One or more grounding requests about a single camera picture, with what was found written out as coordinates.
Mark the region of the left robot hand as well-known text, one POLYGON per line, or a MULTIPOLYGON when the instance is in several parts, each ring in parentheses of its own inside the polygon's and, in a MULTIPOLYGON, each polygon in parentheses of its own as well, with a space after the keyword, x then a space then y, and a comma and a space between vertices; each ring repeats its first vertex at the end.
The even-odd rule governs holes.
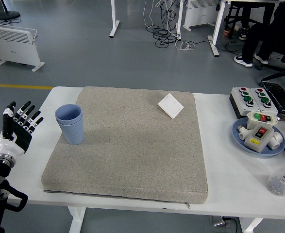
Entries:
POLYGON ((15 110, 13 101, 7 105, 2 114, 2 132, 0 134, 0 156, 9 159, 26 153, 32 140, 32 134, 44 120, 41 111, 33 113, 35 106, 30 101, 15 110))

